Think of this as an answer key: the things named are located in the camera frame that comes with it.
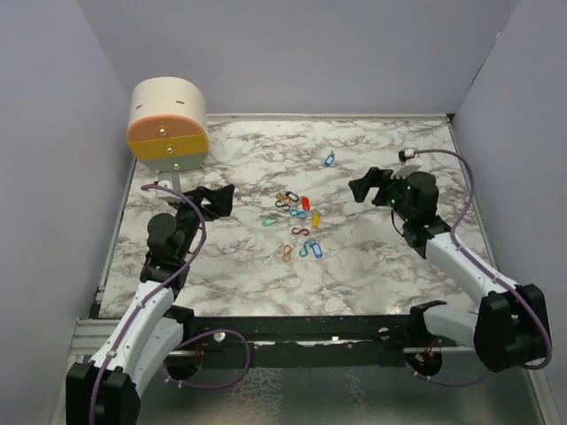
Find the gray wall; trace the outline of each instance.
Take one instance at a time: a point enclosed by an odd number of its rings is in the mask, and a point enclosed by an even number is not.
[[[456,115],[501,269],[546,293],[567,420],[567,2],[523,0]]]
[[[0,423],[50,420],[130,155],[128,97],[73,0],[0,2]]]
[[[77,0],[128,93],[209,112],[456,112],[516,0]]]

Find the black cable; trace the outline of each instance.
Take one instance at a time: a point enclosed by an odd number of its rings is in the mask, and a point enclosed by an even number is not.
[[[396,232],[398,232],[398,235],[400,235],[400,236],[403,237],[404,234],[401,233],[401,232],[398,230],[398,228],[396,227],[396,222],[395,222],[394,219],[393,219],[393,210],[390,210],[390,216],[392,217],[392,225],[393,225],[393,228],[396,230]]]

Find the blue clip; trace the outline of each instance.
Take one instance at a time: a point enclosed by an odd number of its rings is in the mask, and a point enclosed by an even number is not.
[[[300,217],[301,219],[307,218],[307,212],[305,211],[298,211],[297,208],[290,209],[290,216],[291,217]]]
[[[312,242],[311,249],[313,250],[313,254],[315,255],[316,259],[322,259],[322,249],[321,245],[318,242]]]
[[[335,162],[335,152],[331,151],[325,162],[323,163],[325,166],[332,166],[333,162]]]
[[[307,254],[309,253],[309,248],[307,248],[307,246],[308,246],[310,243],[311,243],[310,241],[306,241],[306,242],[303,244],[303,249],[299,251],[300,257],[306,257],[306,256],[307,256]]]

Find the white marble surface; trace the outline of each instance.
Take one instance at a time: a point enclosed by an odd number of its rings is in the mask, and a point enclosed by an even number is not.
[[[356,204],[347,185],[371,166],[398,167],[401,147],[453,150],[445,121],[233,120],[211,123],[209,130],[207,167],[182,174],[182,185],[215,189],[233,183],[234,208],[231,217],[207,223],[205,247],[176,304],[211,316],[407,313],[433,299],[473,307],[452,280],[406,246],[392,228],[390,212],[370,203],[375,189]],[[331,150],[336,161],[328,168],[322,162]],[[424,171],[437,176],[439,213],[452,223],[467,194],[462,170],[448,156],[423,156],[423,163]],[[101,317],[126,311],[147,252],[146,224],[156,213],[174,212],[140,190],[155,180],[154,172],[136,165]],[[309,197],[322,214],[321,227],[312,230],[310,219],[275,208],[278,190]],[[280,220],[262,227],[271,213]],[[301,225],[320,242],[322,259],[299,256],[306,238],[293,236],[291,228]],[[457,233],[486,258],[473,213]],[[286,243],[295,245],[289,263],[281,258]]]

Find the white bolt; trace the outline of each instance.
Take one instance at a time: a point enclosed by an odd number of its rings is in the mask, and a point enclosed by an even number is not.
[[[226,335],[224,334],[224,332],[217,332],[216,334],[213,335],[213,339],[217,342],[220,343],[222,341],[224,341],[224,337]]]

